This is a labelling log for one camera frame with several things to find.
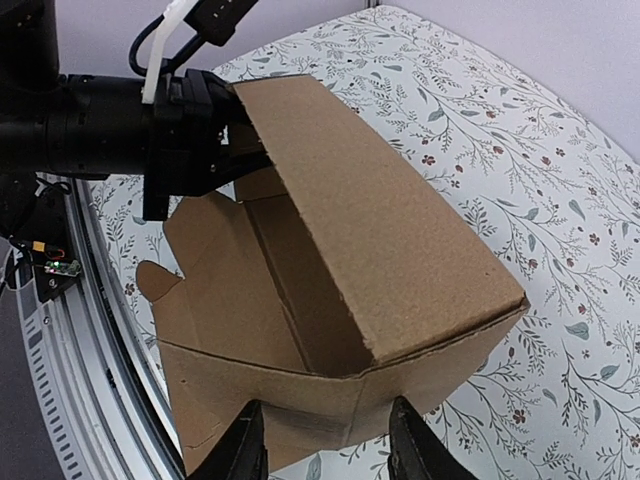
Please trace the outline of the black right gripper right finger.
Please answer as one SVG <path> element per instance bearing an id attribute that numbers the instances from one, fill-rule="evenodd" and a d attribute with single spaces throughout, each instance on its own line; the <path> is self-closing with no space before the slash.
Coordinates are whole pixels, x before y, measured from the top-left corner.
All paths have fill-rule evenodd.
<path id="1" fill-rule="evenodd" d="M 405 397 L 389 415 L 389 478 L 393 480 L 477 480 L 461 465 Z"/>

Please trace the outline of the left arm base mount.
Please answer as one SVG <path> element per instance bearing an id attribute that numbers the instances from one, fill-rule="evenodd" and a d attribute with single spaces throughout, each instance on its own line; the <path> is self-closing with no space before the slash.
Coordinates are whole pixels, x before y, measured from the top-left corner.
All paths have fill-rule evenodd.
<path id="1" fill-rule="evenodd" d="M 22 212 L 1 217 L 1 237 L 15 249 L 4 266 L 1 289 L 16 290 L 29 280 L 38 300 L 54 300 L 76 282 L 82 267 L 75 257 L 66 210 L 67 182 L 56 182 L 34 196 Z"/>

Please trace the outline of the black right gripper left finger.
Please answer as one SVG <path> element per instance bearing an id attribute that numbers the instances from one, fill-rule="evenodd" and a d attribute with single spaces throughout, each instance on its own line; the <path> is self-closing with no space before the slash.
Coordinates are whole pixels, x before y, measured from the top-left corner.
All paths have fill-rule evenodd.
<path id="1" fill-rule="evenodd" d="M 268 450 L 258 400 L 249 401 L 187 480 L 267 480 Z"/>

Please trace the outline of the brown cardboard box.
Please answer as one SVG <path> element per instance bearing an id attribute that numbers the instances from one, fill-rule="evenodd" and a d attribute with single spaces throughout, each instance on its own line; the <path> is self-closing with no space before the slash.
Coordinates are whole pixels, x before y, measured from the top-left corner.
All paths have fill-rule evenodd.
<path id="1" fill-rule="evenodd" d="M 185 468 L 246 403 L 272 469 L 370 440 L 395 398 L 442 403 L 528 311 L 460 215 L 320 81 L 234 86 L 237 153 L 270 166 L 164 223 L 177 272 L 143 261 Z"/>

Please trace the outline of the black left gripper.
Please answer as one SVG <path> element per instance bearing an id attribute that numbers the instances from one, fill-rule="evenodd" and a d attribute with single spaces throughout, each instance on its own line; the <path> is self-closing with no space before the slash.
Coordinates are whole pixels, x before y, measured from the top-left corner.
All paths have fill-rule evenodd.
<path id="1" fill-rule="evenodd" d="M 188 69 L 162 78 L 152 108 L 142 214 L 165 220 L 172 196 L 199 197 L 272 165 L 234 88 L 212 72 Z"/>

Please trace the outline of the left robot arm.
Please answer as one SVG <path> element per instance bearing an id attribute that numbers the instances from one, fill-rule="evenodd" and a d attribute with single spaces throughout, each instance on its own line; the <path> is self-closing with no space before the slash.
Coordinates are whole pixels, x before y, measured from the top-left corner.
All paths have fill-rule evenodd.
<path id="1" fill-rule="evenodd" d="M 224 138 L 248 116 L 231 86 L 186 62 L 225 45 L 249 1 L 174 1 L 129 50 L 129 78 L 63 75 L 55 5 L 1 5 L 1 232 L 31 214 L 38 173 L 103 180 L 139 175 L 143 216 L 162 221 L 173 196 L 198 197 L 269 166 Z M 8 188 L 17 180 L 17 189 Z"/>

